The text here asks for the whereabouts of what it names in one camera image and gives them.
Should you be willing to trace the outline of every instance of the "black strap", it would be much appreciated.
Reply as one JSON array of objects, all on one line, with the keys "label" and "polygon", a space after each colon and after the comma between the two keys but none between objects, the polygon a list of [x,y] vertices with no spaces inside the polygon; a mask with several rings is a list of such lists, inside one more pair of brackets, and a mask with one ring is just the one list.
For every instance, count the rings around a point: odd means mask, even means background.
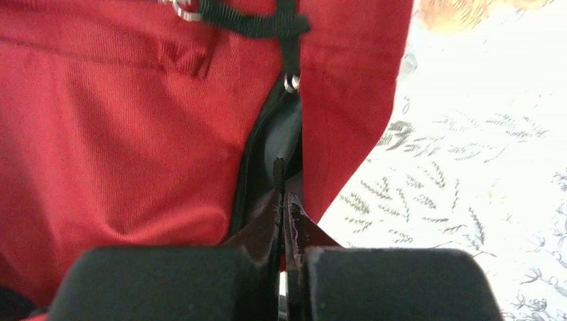
[{"label": "black strap", "polygon": [[299,37],[311,27],[307,17],[296,13],[296,0],[276,1],[277,10],[270,16],[245,15],[217,0],[200,0],[197,12],[203,21],[245,37],[278,38],[284,73],[299,76]]}]

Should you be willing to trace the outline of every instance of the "bag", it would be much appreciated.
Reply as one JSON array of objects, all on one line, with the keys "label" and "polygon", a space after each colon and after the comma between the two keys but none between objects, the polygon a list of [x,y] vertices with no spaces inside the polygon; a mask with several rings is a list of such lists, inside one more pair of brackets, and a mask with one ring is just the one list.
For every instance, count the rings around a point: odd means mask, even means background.
[{"label": "bag", "polygon": [[222,242],[277,156],[321,218],[388,122],[412,1],[277,6],[0,0],[0,316],[86,250]]}]

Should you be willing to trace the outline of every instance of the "white surface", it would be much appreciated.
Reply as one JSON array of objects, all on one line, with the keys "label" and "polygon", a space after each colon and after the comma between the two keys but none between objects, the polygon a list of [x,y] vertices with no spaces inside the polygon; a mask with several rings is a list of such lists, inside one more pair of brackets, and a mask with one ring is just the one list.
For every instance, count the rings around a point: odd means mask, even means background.
[{"label": "white surface", "polygon": [[504,8],[453,37],[414,21],[390,126],[320,226],[346,246],[468,251],[506,320],[566,321],[565,13]]}]

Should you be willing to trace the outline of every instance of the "patterned tablecloth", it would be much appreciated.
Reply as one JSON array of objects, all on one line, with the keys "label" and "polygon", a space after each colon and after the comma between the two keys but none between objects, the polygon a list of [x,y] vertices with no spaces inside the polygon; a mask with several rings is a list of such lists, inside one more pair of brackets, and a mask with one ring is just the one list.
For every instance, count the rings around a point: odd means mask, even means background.
[{"label": "patterned tablecloth", "polygon": [[566,321],[567,1],[454,33],[415,8],[388,129],[320,226],[345,246],[465,250],[505,320]]}]

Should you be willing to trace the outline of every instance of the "metal clasp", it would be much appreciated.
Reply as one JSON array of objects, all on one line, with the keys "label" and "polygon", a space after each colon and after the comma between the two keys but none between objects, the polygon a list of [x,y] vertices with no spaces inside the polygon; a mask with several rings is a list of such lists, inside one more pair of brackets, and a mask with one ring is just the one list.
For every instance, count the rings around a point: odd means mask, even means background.
[{"label": "metal clasp", "polygon": [[183,20],[188,22],[200,21],[201,14],[190,12],[181,7],[181,5],[190,5],[193,0],[159,0],[161,3],[166,3],[173,6],[173,11]]}]

